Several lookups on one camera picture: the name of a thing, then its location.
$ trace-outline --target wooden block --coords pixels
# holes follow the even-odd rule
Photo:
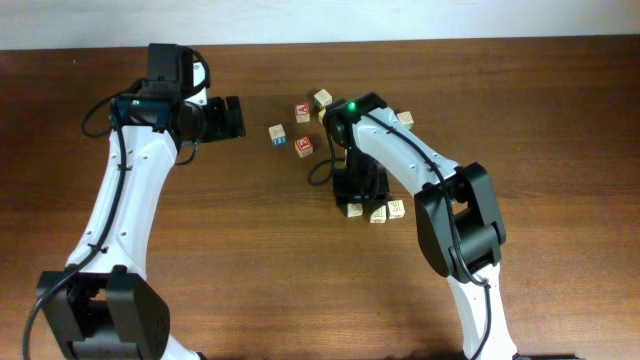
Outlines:
[[[413,129],[413,117],[411,116],[411,113],[409,111],[405,111],[396,116],[398,117],[398,121],[400,121],[400,124],[402,124],[402,126],[409,130]]]
[[[329,94],[325,89],[322,89],[318,91],[317,94],[313,95],[313,100],[319,109],[324,109],[327,105],[330,105],[333,102],[331,94]]]
[[[399,219],[404,216],[404,205],[402,204],[402,200],[389,201],[387,203],[387,208],[389,209],[389,220]]]
[[[313,154],[313,144],[308,136],[296,140],[296,151],[300,157],[305,157]]]
[[[320,125],[322,125],[322,118],[324,117],[324,114],[327,112],[327,109],[322,109],[320,110],[320,112],[318,113],[318,121],[320,121]]]
[[[347,217],[362,216],[362,204],[347,204]]]
[[[299,123],[311,121],[311,111],[309,110],[309,104],[296,105],[296,121]]]
[[[287,135],[284,133],[282,125],[276,125],[269,128],[269,136],[273,145],[282,145],[287,142]]]
[[[387,206],[382,205],[371,213],[369,222],[372,224],[384,224],[387,221]]]

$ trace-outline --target white wall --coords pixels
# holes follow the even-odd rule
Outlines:
[[[0,49],[640,33],[640,0],[0,0]]]

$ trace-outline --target white cube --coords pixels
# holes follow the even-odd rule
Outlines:
[[[400,121],[400,124],[406,129],[411,130],[413,128],[413,117],[411,116],[411,113],[409,111],[399,113],[396,116],[398,117],[398,121]]]
[[[324,117],[324,114],[327,112],[327,109],[322,109],[320,110],[320,112],[318,113],[318,121],[320,121],[320,125],[322,125],[322,118]]]
[[[276,125],[269,128],[269,136],[273,145],[282,145],[287,142],[287,135],[284,133],[282,125]]]
[[[322,89],[318,91],[317,94],[313,95],[313,100],[315,101],[316,106],[318,106],[318,108],[320,109],[324,109],[325,106],[331,105],[331,103],[333,102],[331,99],[331,94],[329,94],[325,89]]]
[[[389,201],[387,203],[387,208],[389,209],[389,220],[399,219],[404,216],[404,205],[402,204],[402,200]]]
[[[309,110],[309,104],[296,105],[296,121],[299,123],[311,121],[311,111]]]
[[[362,204],[347,204],[347,217],[362,216]]]
[[[382,205],[371,213],[369,222],[372,224],[384,224],[387,221],[387,206]]]
[[[300,157],[311,155],[313,153],[313,144],[311,144],[311,139],[309,139],[308,136],[305,136],[296,140],[296,151]]]

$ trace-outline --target table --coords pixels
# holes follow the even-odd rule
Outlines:
[[[640,353],[640,37],[199,46],[209,96],[240,96],[247,136],[169,174],[147,258],[172,333],[214,359],[432,359],[460,351],[447,282],[416,239],[413,201],[384,225],[344,218],[309,170],[314,89],[376,91],[414,132],[492,176],[508,239],[502,299],[522,354]],[[44,270],[88,221],[108,143],[80,133],[98,100],[146,74],[146,49],[0,52],[0,358],[19,358]],[[106,125],[106,109],[93,128]],[[283,124],[286,146],[267,128]],[[309,135],[300,159],[292,140]],[[59,350],[40,315],[34,359]]]

